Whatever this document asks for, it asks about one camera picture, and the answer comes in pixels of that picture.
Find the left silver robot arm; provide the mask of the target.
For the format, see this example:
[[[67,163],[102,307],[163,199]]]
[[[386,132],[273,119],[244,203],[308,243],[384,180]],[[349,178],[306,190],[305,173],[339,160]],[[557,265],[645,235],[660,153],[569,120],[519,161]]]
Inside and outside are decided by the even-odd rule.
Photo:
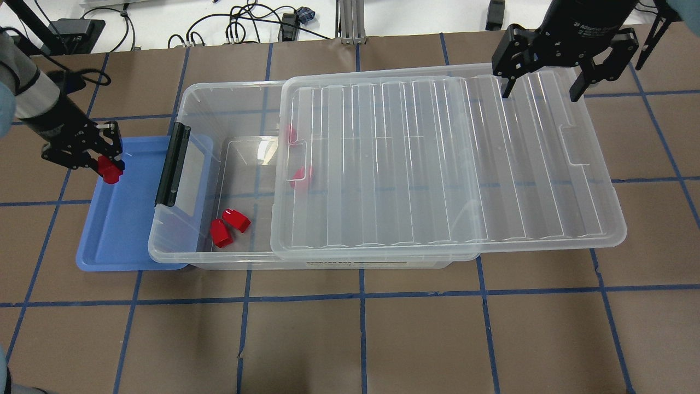
[[[123,143],[118,123],[98,124],[67,95],[67,79],[87,82],[86,74],[100,74],[102,82],[112,80],[98,69],[74,71],[55,62],[65,79],[57,84],[15,44],[10,29],[2,29],[2,136],[13,119],[24,122],[42,138],[42,159],[65,168],[90,168],[107,184],[119,181],[125,170],[121,159]]]

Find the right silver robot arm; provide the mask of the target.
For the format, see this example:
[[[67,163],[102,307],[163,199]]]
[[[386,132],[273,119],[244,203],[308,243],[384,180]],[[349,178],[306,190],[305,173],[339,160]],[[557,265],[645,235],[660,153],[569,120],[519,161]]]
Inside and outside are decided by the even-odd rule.
[[[649,10],[655,18],[640,42],[635,29],[625,27],[637,6],[637,1],[552,1],[537,29],[509,25],[492,56],[492,74],[503,81],[502,97],[508,98],[525,74],[579,67],[569,90],[576,102],[591,85],[617,80],[634,55],[640,70],[673,23],[684,22],[698,33],[697,1],[655,1]]]

